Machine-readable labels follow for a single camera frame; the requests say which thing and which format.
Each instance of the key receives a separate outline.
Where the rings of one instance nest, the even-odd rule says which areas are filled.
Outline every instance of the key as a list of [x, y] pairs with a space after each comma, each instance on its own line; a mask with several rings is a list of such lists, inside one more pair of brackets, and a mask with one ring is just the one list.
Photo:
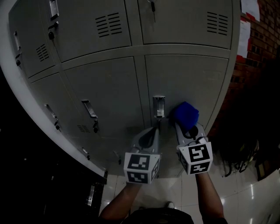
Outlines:
[[155, 7], [155, 5], [154, 5], [154, 1], [151, 1], [151, 2], [150, 2], [150, 5], [151, 5], [152, 11], [153, 11], [153, 13], [154, 13], [154, 12], [156, 11], [156, 7]]

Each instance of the paper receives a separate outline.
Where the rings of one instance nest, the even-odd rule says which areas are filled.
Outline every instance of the paper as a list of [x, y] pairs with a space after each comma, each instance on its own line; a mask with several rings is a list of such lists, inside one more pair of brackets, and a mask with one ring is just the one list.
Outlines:
[[237, 55], [247, 58], [248, 40], [250, 38], [251, 24], [249, 22], [240, 21], [240, 33]]
[[243, 13], [249, 13], [257, 21], [259, 21], [259, 4], [258, 0], [241, 0], [241, 8]]

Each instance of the brick wall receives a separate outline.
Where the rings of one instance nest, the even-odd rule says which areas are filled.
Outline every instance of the brick wall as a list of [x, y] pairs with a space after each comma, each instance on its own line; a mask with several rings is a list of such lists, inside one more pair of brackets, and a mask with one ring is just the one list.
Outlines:
[[260, 22], [252, 21], [246, 14], [241, 14], [251, 23], [251, 45], [247, 59], [237, 60], [235, 63], [227, 94], [209, 137], [216, 137], [226, 131], [224, 126], [221, 128], [221, 124], [231, 119], [230, 111], [259, 84], [267, 62], [276, 58], [277, 48], [280, 45], [280, 2], [258, 0], [258, 3]]

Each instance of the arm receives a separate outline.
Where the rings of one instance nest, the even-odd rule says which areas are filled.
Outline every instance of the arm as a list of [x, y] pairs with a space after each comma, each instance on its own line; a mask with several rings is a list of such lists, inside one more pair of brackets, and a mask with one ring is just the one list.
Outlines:
[[196, 174], [199, 210], [203, 220], [224, 218], [224, 209], [220, 197], [208, 173]]
[[127, 183], [117, 197], [101, 212], [100, 218], [115, 221], [124, 220], [141, 186], [141, 184]]

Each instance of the locker door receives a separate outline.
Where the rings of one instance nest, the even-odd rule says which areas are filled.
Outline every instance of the locker door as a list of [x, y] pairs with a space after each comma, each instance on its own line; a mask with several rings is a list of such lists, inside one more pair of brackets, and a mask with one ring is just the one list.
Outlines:
[[47, 115], [53, 123], [58, 119], [61, 131], [72, 137], [98, 138], [91, 125], [88, 125], [82, 119], [64, 87], [59, 73], [38, 80], [32, 83], [31, 87], [45, 105]]
[[144, 128], [132, 57], [79, 66], [65, 71], [83, 104], [97, 116], [101, 137], [131, 138]]
[[199, 123], [205, 127], [218, 99], [228, 60], [192, 55], [145, 58], [150, 102], [154, 95], [164, 95], [167, 116], [175, 106], [187, 101], [199, 110]]
[[53, 16], [45, 0], [47, 18], [55, 38], [53, 43], [62, 62], [118, 47], [130, 46], [126, 9], [123, 0], [55, 0], [58, 17]]
[[20, 0], [9, 12], [10, 35], [15, 54], [27, 77], [31, 77], [55, 63], [42, 27], [39, 1]]
[[230, 48], [231, 0], [138, 0], [143, 42], [185, 43]]

